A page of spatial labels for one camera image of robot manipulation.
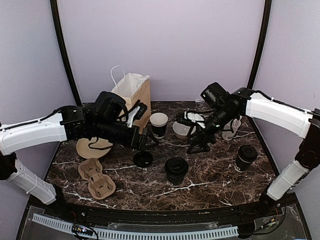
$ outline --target white paper bag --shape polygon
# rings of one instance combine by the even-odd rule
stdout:
[[[123,71],[123,78],[116,83],[113,70],[115,68],[121,68]],[[137,73],[128,73],[125,74],[124,69],[121,66],[114,66],[111,69],[111,78],[115,84],[115,87],[111,90],[112,93],[115,93],[122,97],[126,104],[127,109],[131,109],[133,105],[140,100],[142,103],[147,105],[147,111],[144,113],[140,120],[134,121],[134,125],[140,127],[140,133],[142,132],[142,128],[144,128],[151,116],[151,98],[150,98],[150,78],[151,76],[142,76]]]

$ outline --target black coffee cup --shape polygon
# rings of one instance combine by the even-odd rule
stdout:
[[[150,116],[153,135],[157,139],[162,139],[167,130],[168,116],[162,112],[154,113]]]
[[[235,159],[234,169],[243,173],[257,159],[258,153],[251,145],[242,145],[239,147],[238,155]]]
[[[173,157],[165,162],[164,170],[168,181],[174,186],[178,186],[184,181],[189,165],[183,158]]]

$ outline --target lavender wall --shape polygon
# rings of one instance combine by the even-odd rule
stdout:
[[[17,123],[74,104],[56,40],[50,1],[0,2],[0,121]],[[20,150],[17,156],[44,177],[57,143]],[[0,181],[0,239],[14,240],[29,196]]]
[[[92,102],[101,90],[114,87],[110,69],[115,65],[153,75],[154,101],[194,101],[215,81],[229,91],[246,86],[264,9],[264,0],[59,4],[83,102]]]
[[[269,29],[255,89],[298,107],[320,108],[320,2],[273,1]],[[301,139],[257,121],[282,170],[296,155]],[[294,188],[313,239],[319,239],[320,167]]]

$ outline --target paper bag handle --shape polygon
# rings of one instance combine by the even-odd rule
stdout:
[[[118,93],[118,86],[117,86],[117,83],[116,83],[116,81],[115,81],[115,79],[114,79],[114,76],[113,76],[113,74],[112,74],[112,71],[113,71],[115,68],[118,68],[118,67],[122,69],[123,77],[126,76],[125,70],[123,69],[122,66],[117,65],[117,66],[114,66],[113,68],[111,68],[110,74],[111,74],[112,81],[114,82],[115,89],[116,89],[116,92],[117,92],[117,93]]]

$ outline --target dark marble surface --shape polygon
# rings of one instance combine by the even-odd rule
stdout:
[[[133,164],[135,150],[115,145],[100,159],[103,173],[116,184],[116,191],[103,200],[94,199],[88,182],[78,173],[84,160],[76,151],[76,141],[63,142],[49,169],[46,180],[60,186],[70,203],[140,211],[198,210],[258,201],[260,193],[275,178],[262,146],[247,118],[232,141],[225,141],[221,133],[211,151],[188,155],[188,143],[174,136],[173,119],[188,109],[208,110],[204,103],[153,102],[152,112],[169,117],[166,136],[158,148],[152,149],[154,162],[148,168]],[[250,144],[258,151],[257,160],[245,173],[234,168],[234,159],[241,145]],[[189,164],[184,182],[172,186],[166,179],[164,164],[172,157],[182,157]]]

